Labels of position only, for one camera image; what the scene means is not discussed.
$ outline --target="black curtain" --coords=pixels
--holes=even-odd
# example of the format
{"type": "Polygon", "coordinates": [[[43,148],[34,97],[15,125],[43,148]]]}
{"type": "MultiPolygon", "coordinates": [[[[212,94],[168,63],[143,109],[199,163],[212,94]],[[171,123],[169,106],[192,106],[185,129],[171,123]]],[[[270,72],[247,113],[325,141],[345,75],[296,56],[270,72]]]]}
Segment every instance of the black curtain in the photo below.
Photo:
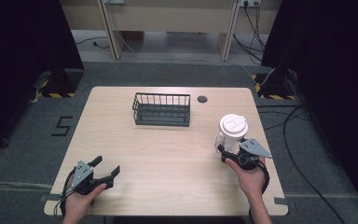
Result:
{"type": "Polygon", "coordinates": [[[262,64],[297,72],[305,104],[358,191],[358,1],[283,0],[262,64]]]}
{"type": "Polygon", "coordinates": [[[0,137],[45,71],[84,69],[58,0],[0,1],[0,137]]]}

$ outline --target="cup lid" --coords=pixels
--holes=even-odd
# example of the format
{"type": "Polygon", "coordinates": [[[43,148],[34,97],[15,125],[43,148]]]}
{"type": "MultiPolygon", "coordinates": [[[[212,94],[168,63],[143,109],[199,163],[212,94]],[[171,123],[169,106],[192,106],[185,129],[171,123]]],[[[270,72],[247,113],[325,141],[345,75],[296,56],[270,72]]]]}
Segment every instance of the cup lid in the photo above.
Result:
{"type": "Polygon", "coordinates": [[[248,124],[244,116],[228,114],[221,118],[220,129],[233,138],[243,138],[248,132],[248,124]]]}

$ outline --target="black and yellow tape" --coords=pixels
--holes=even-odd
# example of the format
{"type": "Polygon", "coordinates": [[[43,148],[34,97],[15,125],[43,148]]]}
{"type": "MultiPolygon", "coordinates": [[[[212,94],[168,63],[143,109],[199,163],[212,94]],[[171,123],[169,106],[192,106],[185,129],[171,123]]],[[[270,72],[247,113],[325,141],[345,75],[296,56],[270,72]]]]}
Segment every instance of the black and yellow tape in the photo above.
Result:
{"type": "MultiPolygon", "coordinates": [[[[252,75],[253,80],[255,80],[257,75],[252,75]]],[[[293,94],[265,94],[263,92],[262,86],[260,83],[255,83],[255,91],[257,92],[258,97],[262,99],[271,99],[271,100],[295,100],[296,97],[293,94]]]]}
{"type": "Polygon", "coordinates": [[[60,90],[60,91],[49,91],[47,90],[48,80],[46,80],[40,90],[39,90],[39,97],[51,97],[51,98],[64,98],[64,97],[74,97],[75,93],[70,92],[68,90],[60,90]]]}

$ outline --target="round hole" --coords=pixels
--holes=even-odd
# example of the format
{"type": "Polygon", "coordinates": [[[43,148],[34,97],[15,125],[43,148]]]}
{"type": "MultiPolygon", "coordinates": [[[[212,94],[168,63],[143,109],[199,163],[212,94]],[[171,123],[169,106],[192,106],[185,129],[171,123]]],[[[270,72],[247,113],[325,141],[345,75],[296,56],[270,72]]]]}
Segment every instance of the round hole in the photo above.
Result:
{"type": "Polygon", "coordinates": [[[206,96],[199,96],[198,98],[197,98],[197,100],[200,102],[200,103],[202,103],[202,104],[205,104],[205,103],[207,103],[208,102],[208,98],[206,97],[206,96]]]}

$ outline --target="gray carpet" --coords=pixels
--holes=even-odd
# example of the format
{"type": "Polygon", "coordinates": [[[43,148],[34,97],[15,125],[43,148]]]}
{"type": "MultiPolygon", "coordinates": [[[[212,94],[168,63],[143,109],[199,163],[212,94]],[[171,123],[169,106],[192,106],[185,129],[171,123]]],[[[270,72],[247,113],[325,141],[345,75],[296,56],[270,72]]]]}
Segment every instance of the gray carpet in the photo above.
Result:
{"type": "MultiPolygon", "coordinates": [[[[256,96],[252,79],[239,66],[153,63],[84,63],[85,74],[74,98],[39,98],[30,105],[9,137],[9,147],[0,148],[0,223],[60,223],[44,214],[48,195],[66,149],[76,129],[92,87],[95,86],[187,86],[244,87],[254,93],[260,118],[289,205],[289,214],[274,217],[274,223],[339,223],[332,210],[292,163],[283,140],[282,123],[299,100],[265,100],[256,96]],[[66,136],[56,125],[71,126],[66,136]]],[[[267,68],[249,67],[251,74],[267,68]]],[[[358,223],[358,195],[340,166],[329,157],[321,136],[306,108],[286,125],[289,149],[304,176],[337,210],[346,223],[358,223]]],[[[120,223],[139,223],[122,218],[120,223]]],[[[86,223],[103,223],[88,217],[86,223]]]]}

